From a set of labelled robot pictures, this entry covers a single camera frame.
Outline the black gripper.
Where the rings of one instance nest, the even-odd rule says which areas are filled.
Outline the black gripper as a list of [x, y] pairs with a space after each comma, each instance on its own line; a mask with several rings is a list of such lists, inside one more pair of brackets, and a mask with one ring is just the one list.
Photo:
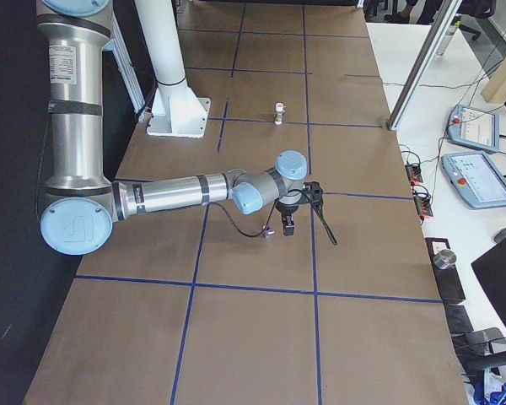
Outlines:
[[283, 235], [294, 235], [295, 223], [293, 221], [293, 214], [299, 209], [297, 203], [286, 204], [277, 201], [276, 209], [282, 216]]

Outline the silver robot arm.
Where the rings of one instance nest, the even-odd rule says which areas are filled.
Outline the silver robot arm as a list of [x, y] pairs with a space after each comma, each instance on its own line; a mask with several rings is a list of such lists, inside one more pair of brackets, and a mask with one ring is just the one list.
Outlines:
[[243, 214], [265, 206], [277, 210], [286, 235], [293, 214], [311, 203], [308, 165], [298, 151], [281, 152], [259, 174], [229, 170], [178, 179], [132, 182], [110, 180], [114, 141], [105, 135], [104, 54], [116, 57], [126, 85], [134, 70], [110, 1], [39, 1], [37, 25], [48, 41], [51, 98], [52, 174], [39, 208], [40, 232], [55, 251], [83, 256], [98, 250], [116, 222], [134, 215], [234, 202]]

